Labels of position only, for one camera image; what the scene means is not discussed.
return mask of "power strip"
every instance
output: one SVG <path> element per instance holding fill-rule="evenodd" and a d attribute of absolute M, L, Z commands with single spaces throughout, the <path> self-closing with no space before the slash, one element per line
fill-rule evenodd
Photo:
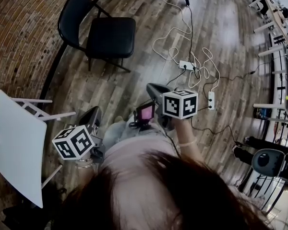
<path fill-rule="evenodd" d="M 209 91 L 208 92 L 208 110 L 215 109 L 215 93 Z"/>
<path fill-rule="evenodd" d="M 194 71 L 193 65 L 192 65 L 190 62 L 181 60 L 181 61 L 179 62 L 179 68 L 180 68 L 180 69 L 184 69 L 184 66 L 187 67 L 186 70 L 188 70 L 188 71 Z"/>

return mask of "white cube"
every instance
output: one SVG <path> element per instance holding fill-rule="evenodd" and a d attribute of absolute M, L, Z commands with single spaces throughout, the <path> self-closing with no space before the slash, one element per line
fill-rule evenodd
<path fill-rule="evenodd" d="M 191 90 L 178 90 L 163 93 L 163 114 L 185 119 L 197 114 L 198 93 Z"/>
<path fill-rule="evenodd" d="M 95 145 L 84 125 L 61 130 L 52 143 L 64 160 L 78 160 Z"/>

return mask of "brown hair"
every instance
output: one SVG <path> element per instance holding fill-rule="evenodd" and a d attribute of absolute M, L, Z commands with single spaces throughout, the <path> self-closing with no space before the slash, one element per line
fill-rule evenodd
<path fill-rule="evenodd" d="M 144 159 L 178 209 L 170 223 L 173 227 L 179 223 L 181 230 L 269 229 L 259 218 L 262 213 L 254 212 L 243 199 L 236 198 L 220 176 L 204 164 L 162 152 L 147 154 Z M 113 214 L 115 177 L 105 168 L 84 188 L 72 191 L 54 220 L 53 229 L 120 229 L 119 216 Z"/>

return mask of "brick wall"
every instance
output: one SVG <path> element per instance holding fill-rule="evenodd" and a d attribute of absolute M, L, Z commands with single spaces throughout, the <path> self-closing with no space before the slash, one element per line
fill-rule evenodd
<path fill-rule="evenodd" d="M 0 0 L 0 89 L 9 96 L 39 97 L 62 44 L 57 21 L 65 1 Z M 0 221 L 11 192 L 0 176 Z"/>

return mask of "white cable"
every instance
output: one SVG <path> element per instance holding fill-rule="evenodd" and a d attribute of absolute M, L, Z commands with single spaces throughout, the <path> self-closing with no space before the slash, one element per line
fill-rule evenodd
<path fill-rule="evenodd" d="M 210 53 L 211 56 L 207 55 L 207 53 L 204 51 L 204 49 L 207 50 L 207 51 Z M 209 58 L 208 60 L 206 60 L 206 61 L 203 63 L 203 66 L 204 66 L 208 61 L 211 61 L 212 64 L 214 65 L 216 71 L 217 71 L 218 74 L 219 74 L 219 77 L 218 77 L 216 86 L 213 87 L 213 88 L 210 90 L 210 91 L 212 91 L 213 89 L 215 89 L 215 88 L 219 85 L 219 82 L 220 82 L 220 72 L 219 72 L 219 70 L 216 68 L 215 63 L 214 63 L 213 60 L 212 60 L 213 54 L 210 52 L 210 50 L 209 50 L 208 48 L 203 47 L 203 48 L 202 48 L 202 51 L 203 51 L 203 53 Z"/>
<path fill-rule="evenodd" d="M 204 49 L 207 50 L 207 51 L 210 53 L 211 56 L 209 56 L 209 55 L 204 51 Z M 214 63 L 213 60 L 212 60 L 213 54 L 210 52 L 210 50 L 209 50 L 208 48 L 203 47 L 203 48 L 202 48 L 202 52 L 208 57 L 208 60 L 206 60 L 206 61 L 203 63 L 203 66 L 202 66 L 202 67 L 201 67 L 201 63 L 200 63 L 199 60 L 195 57 L 194 53 L 191 52 L 191 54 L 192 54 L 192 56 L 193 56 L 193 59 L 194 59 L 194 62 L 195 62 L 195 60 L 197 60 L 197 62 L 199 63 L 199 67 L 198 67 L 198 69 L 196 69 L 195 71 L 191 71 L 191 72 L 190 72 L 190 75 L 189 75 L 189 83 L 188 83 L 188 86 L 189 86 L 190 89 L 194 88 L 196 85 L 198 85 L 198 84 L 201 82 L 201 80 L 202 80 L 201 69 L 204 69 L 204 77 L 205 77 L 206 79 L 208 79 L 208 78 L 210 77 L 209 70 L 208 70 L 207 67 L 205 66 L 205 64 L 206 64 L 208 61 L 211 61 L 212 64 L 214 65 L 214 67 L 216 68 L 215 63 Z M 220 72 L 218 71 L 217 68 L 216 68 L 216 70 L 217 70 L 217 72 L 219 73 L 219 77 L 218 77 L 218 81 L 217 81 L 216 86 L 213 87 L 213 88 L 211 89 L 211 91 L 218 86 L 219 81 L 220 81 Z M 198 71 L 199 71 L 199 75 L 200 75 L 200 80 L 199 80 L 195 85 L 190 86 L 191 75 L 192 75 L 192 74 L 195 74 L 195 73 L 198 72 Z"/>
<path fill-rule="evenodd" d="M 176 57 L 176 56 L 178 55 L 178 53 L 179 53 L 179 50 L 178 50 L 176 47 L 172 47 L 172 48 L 170 48 L 170 49 L 168 50 L 168 54 L 169 54 L 169 56 L 170 56 L 171 58 L 170 58 L 170 59 L 167 59 L 167 58 L 165 58 L 162 54 L 160 54 L 159 52 L 157 52 L 157 51 L 155 50 L 155 48 L 154 48 L 155 43 L 156 43 L 157 41 L 159 41 L 159 40 L 166 39 L 166 38 L 168 37 L 168 35 L 171 33 L 171 31 L 173 31 L 174 29 L 176 29 L 176 30 L 178 30 L 178 31 L 180 31 L 180 32 L 182 32 L 182 33 L 185 33 L 185 34 L 191 34 L 191 33 L 192 33 L 192 30 L 191 30 L 191 28 L 189 27 L 189 25 L 188 25 L 188 24 L 184 21 L 184 19 L 183 19 L 183 13 L 182 13 L 181 7 L 179 7 L 179 6 L 175 5 L 175 4 L 171 4 L 171 3 L 169 3 L 169 2 L 167 2 L 167 1 L 165 1 L 165 0 L 162 0 L 162 1 L 165 2 L 165 3 L 168 4 L 168 5 L 172 5 L 172 6 L 180 9 L 182 21 L 187 25 L 187 27 L 189 28 L 189 31 L 190 31 L 190 32 L 188 33 L 188 32 L 183 31 L 182 29 L 179 29 L 179 28 L 177 28 L 177 27 L 173 27 L 172 29 L 170 29 L 170 31 L 168 32 L 168 34 L 167 34 L 166 36 L 156 39 L 156 40 L 153 42 L 152 48 L 153 48 L 153 51 L 155 51 L 155 53 L 157 53 L 158 55 L 160 55 L 164 60 L 166 60 L 166 61 L 171 61 L 171 60 L 173 60 L 177 65 L 179 65 L 179 63 L 175 60 L 175 57 Z M 174 56 L 171 54 L 171 50 L 173 50 L 173 49 L 177 50 L 177 52 L 176 52 L 176 54 L 175 54 Z"/>

